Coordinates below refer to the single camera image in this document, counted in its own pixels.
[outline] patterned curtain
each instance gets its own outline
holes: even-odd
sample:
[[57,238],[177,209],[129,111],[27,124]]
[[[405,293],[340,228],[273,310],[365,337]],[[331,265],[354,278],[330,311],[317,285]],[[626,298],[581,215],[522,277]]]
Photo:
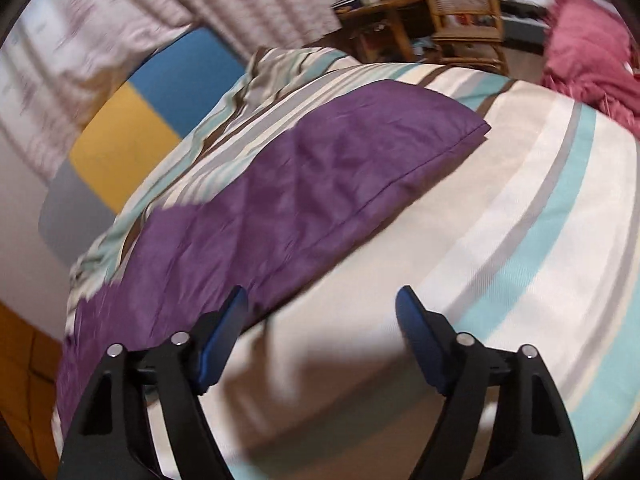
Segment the patterned curtain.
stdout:
[[0,134],[48,182],[140,63],[203,23],[244,58],[339,28],[326,0],[32,0],[0,49]]

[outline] chair seat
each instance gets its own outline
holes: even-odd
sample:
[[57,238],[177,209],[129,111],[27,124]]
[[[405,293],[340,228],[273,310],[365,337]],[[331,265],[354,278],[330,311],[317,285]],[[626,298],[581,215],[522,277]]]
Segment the chair seat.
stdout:
[[481,27],[479,25],[460,25],[447,27],[431,35],[433,41],[502,41],[500,31],[495,27]]

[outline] desk top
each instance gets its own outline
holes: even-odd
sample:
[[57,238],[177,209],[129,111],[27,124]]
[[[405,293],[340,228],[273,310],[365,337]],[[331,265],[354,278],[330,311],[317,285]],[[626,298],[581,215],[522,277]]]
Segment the desk top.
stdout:
[[376,12],[385,12],[387,9],[398,9],[399,7],[406,7],[417,2],[424,0],[382,0],[380,3],[360,7],[359,9],[348,10],[347,12],[338,13],[338,18],[341,21],[349,20],[351,18],[357,18],[358,16],[365,16],[366,14],[374,14]]

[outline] pink blanket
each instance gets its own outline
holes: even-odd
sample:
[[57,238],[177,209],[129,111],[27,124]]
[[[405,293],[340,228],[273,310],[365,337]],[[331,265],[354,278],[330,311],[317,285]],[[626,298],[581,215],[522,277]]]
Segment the pink blanket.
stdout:
[[597,108],[640,139],[640,82],[625,68],[625,23],[593,0],[555,1],[542,85]]

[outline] folded purple cloth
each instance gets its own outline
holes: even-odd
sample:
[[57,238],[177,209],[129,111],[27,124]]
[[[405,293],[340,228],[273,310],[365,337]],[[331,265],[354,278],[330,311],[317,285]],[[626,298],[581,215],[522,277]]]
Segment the folded purple cloth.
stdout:
[[211,202],[153,212],[121,282],[78,306],[57,383],[63,431],[108,345],[158,345],[234,285],[248,290],[256,322],[452,171],[489,129],[442,94],[383,80],[305,115]]

